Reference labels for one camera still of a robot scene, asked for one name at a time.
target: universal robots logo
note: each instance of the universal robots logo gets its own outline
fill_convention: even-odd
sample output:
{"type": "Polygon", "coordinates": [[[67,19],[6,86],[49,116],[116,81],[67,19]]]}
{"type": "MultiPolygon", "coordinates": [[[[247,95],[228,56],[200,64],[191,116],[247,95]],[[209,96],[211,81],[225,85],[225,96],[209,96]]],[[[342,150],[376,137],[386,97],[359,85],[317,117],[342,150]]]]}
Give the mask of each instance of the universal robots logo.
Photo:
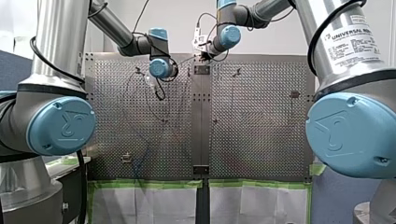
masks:
{"type": "Polygon", "coordinates": [[[83,138],[78,139],[78,137],[75,137],[72,139],[72,137],[75,136],[76,131],[78,130],[78,127],[83,122],[83,120],[85,119],[86,116],[87,116],[87,114],[74,112],[74,111],[65,112],[62,115],[62,117],[65,121],[65,125],[62,127],[62,136],[69,140],[83,141],[84,140],[83,138]]]}
{"type": "Polygon", "coordinates": [[[326,40],[326,41],[328,41],[328,40],[330,40],[330,39],[332,39],[332,36],[331,36],[330,34],[327,34],[327,35],[324,37],[324,40],[326,40]]]}

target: pegboard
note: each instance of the pegboard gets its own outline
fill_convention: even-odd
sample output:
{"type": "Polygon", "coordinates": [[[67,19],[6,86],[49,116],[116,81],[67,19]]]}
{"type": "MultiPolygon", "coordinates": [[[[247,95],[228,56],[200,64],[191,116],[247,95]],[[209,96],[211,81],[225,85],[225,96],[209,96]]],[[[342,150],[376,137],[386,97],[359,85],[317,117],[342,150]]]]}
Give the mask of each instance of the pegboard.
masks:
{"type": "Polygon", "coordinates": [[[86,57],[86,90],[97,116],[90,179],[192,179],[190,62],[179,66],[175,81],[162,83],[166,98],[159,101],[141,75],[149,72],[148,57],[86,57]]]}
{"type": "MultiPolygon", "coordinates": [[[[314,78],[305,57],[230,55],[210,64],[205,84],[194,81],[198,62],[186,61],[174,82],[163,83],[166,99],[158,101],[135,73],[148,72],[148,57],[86,56],[86,90],[98,118],[88,147],[91,179],[193,179],[196,157],[209,165],[209,178],[306,181],[309,176],[312,152],[304,122],[314,78]],[[191,107],[194,94],[200,94],[196,85],[211,94],[206,110],[191,107]],[[198,154],[191,121],[196,114],[206,118],[200,127],[209,127],[203,129],[209,134],[199,136],[209,137],[198,154]],[[127,153],[132,161],[122,162],[127,153]]],[[[174,57],[180,63],[190,56],[174,57]]]]}
{"type": "Polygon", "coordinates": [[[214,64],[210,177],[307,181],[313,92],[305,57],[233,55],[214,64]]]}

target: wire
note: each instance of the wire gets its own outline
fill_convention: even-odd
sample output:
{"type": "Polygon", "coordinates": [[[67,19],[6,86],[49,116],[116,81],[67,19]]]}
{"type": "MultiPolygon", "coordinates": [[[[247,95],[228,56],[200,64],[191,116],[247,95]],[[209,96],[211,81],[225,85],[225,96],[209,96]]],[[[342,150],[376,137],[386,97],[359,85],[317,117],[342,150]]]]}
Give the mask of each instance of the wire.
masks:
{"type": "MultiPolygon", "coordinates": [[[[263,21],[263,22],[269,22],[269,23],[271,23],[271,22],[277,22],[277,21],[283,21],[284,19],[286,19],[286,18],[294,11],[295,7],[294,7],[294,6],[292,6],[292,7],[293,7],[293,8],[291,9],[290,12],[286,13],[286,15],[284,15],[284,16],[282,16],[282,17],[280,17],[280,18],[277,18],[277,19],[273,19],[273,20],[269,20],[269,21],[268,21],[268,20],[266,20],[266,19],[260,18],[259,16],[258,16],[258,18],[259,18],[261,21],[263,21]]],[[[251,32],[251,31],[254,30],[254,18],[253,18],[252,13],[249,12],[248,14],[250,15],[251,27],[247,27],[247,30],[251,32]]]]}
{"type": "Polygon", "coordinates": [[[201,18],[202,18],[203,16],[209,16],[209,17],[215,19],[216,21],[218,20],[218,18],[216,18],[214,15],[212,15],[212,14],[210,14],[210,13],[208,13],[208,12],[204,12],[204,13],[202,13],[202,14],[199,16],[199,18],[198,18],[197,27],[200,27],[201,18]]]}
{"type": "Polygon", "coordinates": [[[312,36],[311,42],[309,44],[309,48],[308,48],[308,65],[309,65],[309,69],[311,70],[311,72],[316,76],[317,75],[317,70],[314,66],[314,53],[315,53],[315,48],[317,46],[318,41],[320,40],[320,37],[322,35],[322,33],[324,32],[324,30],[329,26],[330,23],[332,23],[332,21],[347,7],[361,2],[361,7],[364,7],[364,5],[367,3],[367,0],[350,0],[347,3],[344,3],[343,5],[341,5],[340,7],[338,7],[337,9],[335,9],[327,18],[326,20],[319,26],[319,28],[315,31],[314,35],[312,36]]]}
{"type": "Polygon", "coordinates": [[[284,15],[283,17],[280,17],[280,18],[274,19],[274,20],[270,20],[269,22],[282,21],[282,20],[286,19],[293,11],[294,11],[294,8],[292,8],[291,11],[286,13],[286,15],[284,15]]]}
{"type": "Polygon", "coordinates": [[[85,170],[84,157],[81,150],[77,151],[77,158],[79,164],[79,170],[81,172],[81,208],[78,216],[78,224],[85,223],[85,216],[87,213],[87,173],[85,170]]]}
{"type": "Polygon", "coordinates": [[[165,91],[163,90],[163,86],[161,85],[160,80],[158,78],[155,78],[155,80],[157,80],[158,87],[160,87],[160,90],[163,93],[163,97],[161,97],[160,94],[158,94],[157,91],[155,91],[155,95],[157,96],[157,98],[160,101],[162,101],[162,100],[164,100],[166,98],[166,94],[165,94],[165,91]]]}
{"type": "Polygon", "coordinates": [[[297,9],[296,4],[293,2],[293,0],[288,0],[288,2],[294,9],[297,9]]]}
{"type": "Polygon", "coordinates": [[[134,25],[134,31],[133,31],[133,33],[136,31],[137,25],[139,24],[140,19],[142,18],[143,13],[145,12],[145,9],[146,9],[146,6],[148,5],[148,3],[149,3],[149,0],[146,1],[145,5],[144,5],[143,8],[142,8],[142,11],[140,12],[139,17],[137,18],[136,24],[134,25]]]}
{"type": "Polygon", "coordinates": [[[103,9],[105,9],[107,7],[107,5],[108,5],[107,2],[103,3],[101,8],[99,8],[97,11],[93,12],[92,14],[88,15],[88,19],[96,16],[97,14],[99,14],[101,11],[103,11],[103,9]]]}
{"type": "Polygon", "coordinates": [[[72,79],[74,79],[75,81],[79,82],[80,84],[85,83],[84,79],[79,78],[79,77],[75,77],[73,75],[71,75],[70,73],[65,72],[64,70],[58,68],[57,66],[55,66],[53,63],[51,63],[50,61],[48,61],[40,52],[40,50],[38,50],[37,45],[35,44],[35,36],[32,37],[32,39],[30,39],[30,47],[32,48],[33,52],[35,53],[35,55],[41,60],[43,61],[43,63],[45,63],[46,65],[48,65],[50,68],[52,68],[53,70],[55,70],[56,72],[61,73],[62,75],[65,75],[66,77],[70,77],[72,79]]]}

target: silver robot arm segment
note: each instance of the silver robot arm segment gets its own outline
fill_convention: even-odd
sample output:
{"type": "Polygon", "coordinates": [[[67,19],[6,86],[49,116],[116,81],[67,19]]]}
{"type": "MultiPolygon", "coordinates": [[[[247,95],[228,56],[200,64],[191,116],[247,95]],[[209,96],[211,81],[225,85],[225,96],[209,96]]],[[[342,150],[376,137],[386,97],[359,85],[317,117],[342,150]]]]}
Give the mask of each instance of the silver robot arm segment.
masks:
{"type": "Polygon", "coordinates": [[[320,86],[306,135],[336,172],[396,176],[396,70],[380,58],[361,10],[365,0],[295,1],[320,86]]]}
{"type": "Polygon", "coordinates": [[[237,5],[236,0],[219,0],[218,35],[208,45],[204,58],[211,59],[237,45],[241,39],[237,26],[266,28],[274,16],[288,7],[288,0],[262,0],[252,7],[237,5]]]}
{"type": "Polygon", "coordinates": [[[107,7],[107,3],[101,5],[95,1],[92,2],[89,18],[118,45],[121,55],[150,55],[149,71],[154,77],[168,78],[177,75],[176,65],[170,62],[166,30],[152,28],[148,35],[133,34],[107,7]]]}
{"type": "Polygon", "coordinates": [[[67,155],[89,141],[95,115],[81,87],[89,15],[119,45],[122,55],[149,54],[149,71],[154,77],[177,74],[176,65],[169,61],[164,29],[150,29],[148,35],[135,37],[106,6],[95,2],[90,6],[89,1],[42,0],[32,42],[36,49],[32,75],[19,84],[12,105],[0,101],[0,109],[7,106],[0,120],[0,155],[67,155]]]}

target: white cloth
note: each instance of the white cloth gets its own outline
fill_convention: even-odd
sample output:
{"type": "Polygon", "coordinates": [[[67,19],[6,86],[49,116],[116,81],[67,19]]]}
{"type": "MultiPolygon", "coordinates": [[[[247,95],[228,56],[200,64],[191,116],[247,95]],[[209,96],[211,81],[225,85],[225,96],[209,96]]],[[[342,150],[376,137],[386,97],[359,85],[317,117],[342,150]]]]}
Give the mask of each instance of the white cloth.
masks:
{"type": "Polygon", "coordinates": [[[195,224],[197,189],[96,189],[91,224],[195,224]]]}
{"type": "Polygon", "coordinates": [[[211,187],[211,224],[308,224],[310,193],[304,184],[300,189],[211,187]]]}

